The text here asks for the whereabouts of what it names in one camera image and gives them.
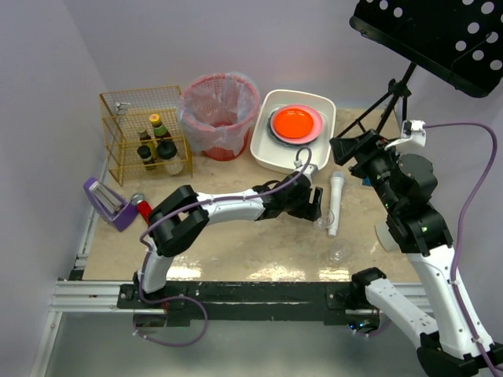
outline white dish rack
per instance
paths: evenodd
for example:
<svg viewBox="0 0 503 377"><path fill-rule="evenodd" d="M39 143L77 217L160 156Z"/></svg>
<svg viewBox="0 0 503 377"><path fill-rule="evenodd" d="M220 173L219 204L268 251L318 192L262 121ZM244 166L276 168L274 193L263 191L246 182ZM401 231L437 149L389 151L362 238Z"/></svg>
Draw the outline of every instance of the white dish rack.
<svg viewBox="0 0 503 377"><path fill-rule="evenodd" d="M320 136L309 147L313 152L311 163L323 169L330 158L329 140L333 136L336 126L336 106L328 98L316 94L298 92L295 90L273 90L264 100L255 130L251 137L251 154L257 163L267 169L280 173L291 173L295 169L293 164L298 148L288 147L278 143L267 129L269 117L273 112L289 104L305 104L320 113L323 118L323 130ZM306 160L304 153L301 159Z"/></svg>

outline black music stand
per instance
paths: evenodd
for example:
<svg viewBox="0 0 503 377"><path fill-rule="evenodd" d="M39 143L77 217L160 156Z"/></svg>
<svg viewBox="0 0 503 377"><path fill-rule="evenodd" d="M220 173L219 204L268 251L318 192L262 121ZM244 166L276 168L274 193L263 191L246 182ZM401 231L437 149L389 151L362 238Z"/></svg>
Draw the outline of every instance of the black music stand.
<svg viewBox="0 0 503 377"><path fill-rule="evenodd" d="M487 96L503 76L503 0L360 0L350 26L410 60L402 80L337 137L391 97L377 125L379 133L402 98L407 115L407 83L417 65L471 97Z"/></svg>

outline yellow wire basket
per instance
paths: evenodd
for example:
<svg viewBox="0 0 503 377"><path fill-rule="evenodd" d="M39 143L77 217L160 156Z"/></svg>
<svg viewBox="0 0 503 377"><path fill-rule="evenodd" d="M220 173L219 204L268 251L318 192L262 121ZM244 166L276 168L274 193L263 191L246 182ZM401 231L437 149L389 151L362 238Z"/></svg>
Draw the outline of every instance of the yellow wire basket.
<svg viewBox="0 0 503 377"><path fill-rule="evenodd" d="M193 174L192 153L189 143L178 128L176 106L180 98L179 86L163 86L160 88L121 90L100 94L101 119L107 168L119 185L131 178L168 178L165 165L183 163L182 174ZM154 145L157 145L151 114L159 114L171 134L168 140L176 145L180 160L162 160L157 158L155 164L145 165L137 153L142 145L138 132L147 130Z"/></svg>

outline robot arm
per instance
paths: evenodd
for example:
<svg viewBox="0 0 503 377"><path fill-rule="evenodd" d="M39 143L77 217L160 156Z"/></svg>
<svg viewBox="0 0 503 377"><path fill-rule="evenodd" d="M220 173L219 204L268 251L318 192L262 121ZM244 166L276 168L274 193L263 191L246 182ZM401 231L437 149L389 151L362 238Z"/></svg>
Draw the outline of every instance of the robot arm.
<svg viewBox="0 0 503 377"><path fill-rule="evenodd" d="M267 192L270 191L269 186L273 182L256 185L244 192L222 195L194 192L189 185L178 188L154 208L149 215L150 224L187 204L195 202L202 204L186 212L183 219L180 216L174 216L161 223L150 233L149 242L152 254L145 267L141 289L146 294L162 290L174 257L186 251L207 225L233 220L265 220L276 218L282 212L310 221L319 218L321 216L322 188L315 188L313 199L310 202L312 177L318 171L315 165L308 165L305 168L298 167L282 182L278 182L274 188L291 181L300 171L302 174L298 179L286 188L270 195ZM216 200L223 196L232 196L236 199Z"/></svg>
<svg viewBox="0 0 503 377"><path fill-rule="evenodd" d="M503 348L493 342L481 324L459 272L455 273L456 281L450 279L453 240L442 215L429 203L437 185L431 163L422 156L399 155L373 130L353 139L334 138L330 144L338 165L355 158L351 174L369 178L387 210L390 234L416 270L436 320L407 302L378 269L352 276L351 300L382 309L415 345L419 361L430 376L477 374L486 366L477 343L501 362ZM476 323L479 339L472 338L454 285Z"/></svg>

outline plate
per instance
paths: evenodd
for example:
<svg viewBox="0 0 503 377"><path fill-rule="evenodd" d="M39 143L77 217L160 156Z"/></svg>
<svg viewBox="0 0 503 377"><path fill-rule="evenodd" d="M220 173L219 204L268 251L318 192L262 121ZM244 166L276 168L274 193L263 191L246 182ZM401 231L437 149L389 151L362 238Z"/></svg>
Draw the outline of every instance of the plate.
<svg viewBox="0 0 503 377"><path fill-rule="evenodd" d="M299 137L299 138L290 138L290 137L284 137L281 136L273 127L274 120L276 119L276 115L279 112L282 112L284 110L287 110L289 108L298 108L301 110L304 110L305 112L309 113L311 117L313 118L313 128L311 132L309 132L308 135L305 137ZM272 116L272 119L270 121L270 129L274 133L274 136L276 136L278 139L283 141L284 143L290 144L290 145L304 145L307 143L311 143L313 140L315 140L318 136L320 136L321 131L323 130L323 118L321 117L320 113L314 110L313 108L310 108L309 106L306 106L305 104L290 104L289 106L284 106L283 108L278 109Z"/></svg>
<svg viewBox="0 0 503 377"><path fill-rule="evenodd" d="M313 116L302 108L286 106L274 115L274 131L287 139L300 139L310 134L313 129Z"/></svg>
<svg viewBox="0 0 503 377"><path fill-rule="evenodd" d="M274 115L274 112L270 115L269 119L267 120L267 125L266 125L266 128L267 128L267 131L268 134L274 139L275 142L277 142L279 145L283 145L284 147L287 147L287 148L295 148L295 149L298 149L299 147L303 147L303 146L307 146L309 145L312 141L316 140L312 140L310 141L309 143L306 143L306 144L291 144L287 141L283 141L281 140L274 132L273 132L273 127L271 126L271 120L273 118L273 115Z"/></svg>

